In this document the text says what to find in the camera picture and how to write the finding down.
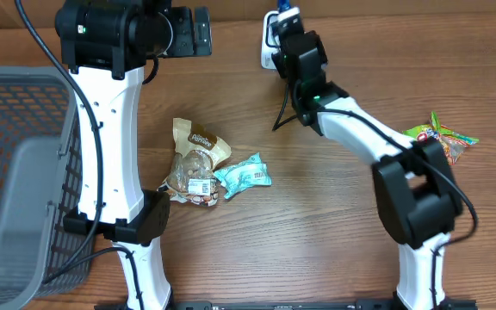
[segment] white label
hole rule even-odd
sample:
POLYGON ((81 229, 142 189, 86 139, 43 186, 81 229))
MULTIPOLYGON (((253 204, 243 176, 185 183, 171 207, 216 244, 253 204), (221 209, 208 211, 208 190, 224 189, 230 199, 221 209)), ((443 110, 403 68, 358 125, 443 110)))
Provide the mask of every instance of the white label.
POLYGON ((190 179, 189 194, 191 195, 210 195, 210 179, 190 179))

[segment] crate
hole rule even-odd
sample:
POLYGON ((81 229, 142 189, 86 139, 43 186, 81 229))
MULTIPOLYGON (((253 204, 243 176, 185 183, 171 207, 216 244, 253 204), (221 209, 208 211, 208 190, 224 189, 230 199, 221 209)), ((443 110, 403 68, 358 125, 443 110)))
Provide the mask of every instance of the crate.
MULTIPOLYGON (((0 309, 74 289, 85 263, 42 285, 84 241, 63 217, 82 187, 73 90, 54 68, 0 67, 0 309)), ((82 256, 93 251, 89 245, 82 256)))

